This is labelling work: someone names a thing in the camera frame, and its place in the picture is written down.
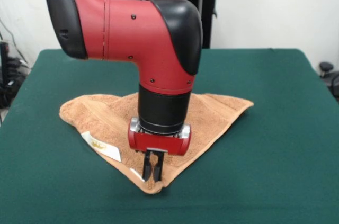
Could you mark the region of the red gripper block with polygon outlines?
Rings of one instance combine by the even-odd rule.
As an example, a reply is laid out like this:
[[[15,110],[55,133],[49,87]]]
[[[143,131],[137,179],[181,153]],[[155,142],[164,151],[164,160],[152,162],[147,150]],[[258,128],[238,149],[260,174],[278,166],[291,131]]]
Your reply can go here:
[[[142,179],[144,181],[149,180],[153,170],[150,162],[151,151],[158,151],[153,152],[157,156],[157,163],[153,170],[153,179],[155,182],[159,182],[162,180],[164,153],[184,156],[191,141],[191,127],[189,124],[184,124],[177,134],[168,136],[156,135],[143,131],[139,118],[133,117],[130,120],[128,141],[131,149],[145,152],[142,170]]]

